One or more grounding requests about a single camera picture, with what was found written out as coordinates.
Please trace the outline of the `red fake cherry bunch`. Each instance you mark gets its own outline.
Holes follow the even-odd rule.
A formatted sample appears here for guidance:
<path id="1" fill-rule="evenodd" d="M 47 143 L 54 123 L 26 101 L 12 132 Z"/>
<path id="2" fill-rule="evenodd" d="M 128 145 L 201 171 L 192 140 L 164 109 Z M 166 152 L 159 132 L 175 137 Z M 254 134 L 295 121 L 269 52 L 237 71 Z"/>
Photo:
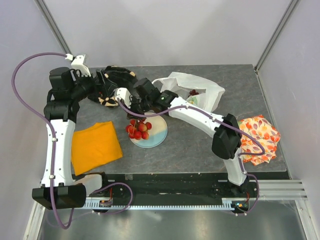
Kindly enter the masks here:
<path id="1" fill-rule="evenodd" d="M 134 140 L 148 140 L 149 139 L 149 130 L 152 129 L 152 124 L 146 122 L 145 119 L 137 120 L 131 119 L 129 125 L 125 127 L 125 131 L 128 134 L 130 139 Z"/>

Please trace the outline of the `white plastic bag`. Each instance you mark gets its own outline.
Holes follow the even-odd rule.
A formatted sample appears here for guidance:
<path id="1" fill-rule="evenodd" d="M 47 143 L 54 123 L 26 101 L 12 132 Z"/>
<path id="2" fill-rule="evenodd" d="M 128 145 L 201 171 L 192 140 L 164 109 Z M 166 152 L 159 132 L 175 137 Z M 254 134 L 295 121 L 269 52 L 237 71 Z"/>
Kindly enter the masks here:
<path id="1" fill-rule="evenodd" d="M 152 84 L 161 92 L 169 90 L 182 97 L 187 102 L 207 111 L 217 109 L 225 89 L 216 82 L 183 72 L 172 72 L 168 77 L 158 78 Z M 189 92 L 196 90 L 199 94 L 189 96 Z"/>

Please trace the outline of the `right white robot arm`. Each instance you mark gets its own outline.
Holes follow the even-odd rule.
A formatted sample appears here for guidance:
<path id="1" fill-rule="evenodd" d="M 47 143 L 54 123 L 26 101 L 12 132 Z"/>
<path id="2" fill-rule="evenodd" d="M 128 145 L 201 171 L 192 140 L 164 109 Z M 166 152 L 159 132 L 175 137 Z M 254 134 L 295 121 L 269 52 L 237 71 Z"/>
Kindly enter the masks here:
<path id="1" fill-rule="evenodd" d="M 191 103 L 188 103 L 177 93 L 170 90 L 160 91 L 147 78 L 142 78 L 133 85 L 137 96 L 125 97 L 125 105 L 136 114 L 148 111 L 166 114 L 172 118 L 182 120 L 212 138 L 212 152 L 223 159 L 228 174 L 229 191 L 235 197 L 242 196 L 247 191 L 246 176 L 240 161 L 236 156 L 241 146 L 241 134 L 235 116 L 217 115 Z"/>

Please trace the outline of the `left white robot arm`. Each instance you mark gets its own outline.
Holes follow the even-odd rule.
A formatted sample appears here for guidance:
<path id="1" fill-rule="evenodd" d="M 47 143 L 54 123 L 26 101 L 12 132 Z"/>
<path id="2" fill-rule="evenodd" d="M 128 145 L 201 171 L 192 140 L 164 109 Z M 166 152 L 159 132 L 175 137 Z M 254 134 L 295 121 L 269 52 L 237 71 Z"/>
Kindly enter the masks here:
<path id="1" fill-rule="evenodd" d="M 81 208 L 91 194 L 106 196 L 110 185 L 104 172 L 89 173 L 75 180 L 72 171 L 83 174 L 115 160 L 122 151 L 111 121 L 75 132 L 79 103 L 88 97 L 108 97 L 114 84 L 101 70 L 92 77 L 75 67 L 53 69 L 49 80 L 51 90 L 44 108 L 48 136 L 46 165 L 40 187 L 34 188 L 31 196 L 48 210 Z"/>

